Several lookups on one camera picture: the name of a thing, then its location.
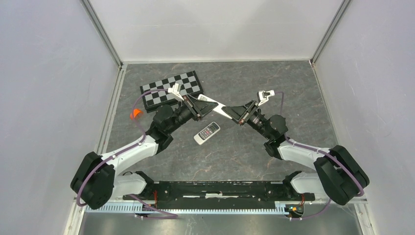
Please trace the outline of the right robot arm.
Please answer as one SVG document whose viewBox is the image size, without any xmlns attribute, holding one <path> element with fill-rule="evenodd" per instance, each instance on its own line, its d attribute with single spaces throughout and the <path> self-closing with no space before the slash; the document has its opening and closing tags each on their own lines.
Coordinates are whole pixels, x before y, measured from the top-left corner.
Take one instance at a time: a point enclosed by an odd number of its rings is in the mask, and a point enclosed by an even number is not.
<svg viewBox="0 0 415 235">
<path fill-rule="evenodd" d="M 297 142 L 287 137 L 282 115 L 267 118 L 254 101 L 221 109 L 236 124 L 247 124 L 266 138 L 265 150 L 271 157 L 315 170 L 322 190 L 335 203 L 345 205 L 354 197 L 364 196 L 369 177 L 344 146 L 318 148 Z"/>
</svg>

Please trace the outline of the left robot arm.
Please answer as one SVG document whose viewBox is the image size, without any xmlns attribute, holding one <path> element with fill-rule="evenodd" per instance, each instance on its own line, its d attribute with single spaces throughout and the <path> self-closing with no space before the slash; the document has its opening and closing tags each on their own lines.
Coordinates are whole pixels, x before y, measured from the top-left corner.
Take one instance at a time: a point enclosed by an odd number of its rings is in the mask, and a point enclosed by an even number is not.
<svg viewBox="0 0 415 235">
<path fill-rule="evenodd" d="M 142 137 L 117 150 L 98 155 L 90 152 L 83 158 L 70 188 L 76 192 L 78 206 L 98 209 L 110 199 L 135 194 L 149 199 L 154 193 L 151 183 L 139 174 L 121 173 L 139 161 L 164 151 L 173 141 L 172 133 L 189 120 L 201 120 L 218 106 L 217 102 L 184 95 L 178 108 L 162 105 L 150 128 Z"/>
</svg>

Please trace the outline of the white remote with buttons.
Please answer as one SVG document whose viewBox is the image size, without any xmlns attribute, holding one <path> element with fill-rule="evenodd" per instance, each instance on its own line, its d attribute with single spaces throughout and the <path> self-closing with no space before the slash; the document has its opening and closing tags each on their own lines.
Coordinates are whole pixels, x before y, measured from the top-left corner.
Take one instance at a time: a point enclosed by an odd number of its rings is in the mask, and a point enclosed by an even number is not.
<svg viewBox="0 0 415 235">
<path fill-rule="evenodd" d="M 207 140 L 213 137 L 217 132 L 220 131 L 220 126 L 216 122 L 212 122 L 207 125 L 204 129 L 199 131 L 193 139 L 198 145 L 204 144 Z"/>
</svg>

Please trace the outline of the orange plastic cup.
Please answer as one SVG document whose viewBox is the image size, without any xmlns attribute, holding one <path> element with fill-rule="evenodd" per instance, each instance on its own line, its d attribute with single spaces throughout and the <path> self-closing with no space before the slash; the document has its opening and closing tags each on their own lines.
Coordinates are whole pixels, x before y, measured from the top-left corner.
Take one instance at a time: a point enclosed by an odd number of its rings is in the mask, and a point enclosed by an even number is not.
<svg viewBox="0 0 415 235">
<path fill-rule="evenodd" d="M 130 119 L 131 120 L 139 120 L 143 116 L 143 111 L 140 109 L 134 109 L 130 113 Z"/>
</svg>

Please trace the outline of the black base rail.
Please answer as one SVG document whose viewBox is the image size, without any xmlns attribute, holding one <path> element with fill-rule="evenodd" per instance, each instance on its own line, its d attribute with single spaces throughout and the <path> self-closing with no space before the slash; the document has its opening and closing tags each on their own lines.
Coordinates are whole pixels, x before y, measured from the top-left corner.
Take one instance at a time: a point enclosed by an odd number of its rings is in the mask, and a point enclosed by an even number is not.
<svg viewBox="0 0 415 235">
<path fill-rule="evenodd" d="M 137 195 L 157 209 L 273 209 L 276 201 L 314 201 L 284 181 L 159 181 Z"/>
</svg>

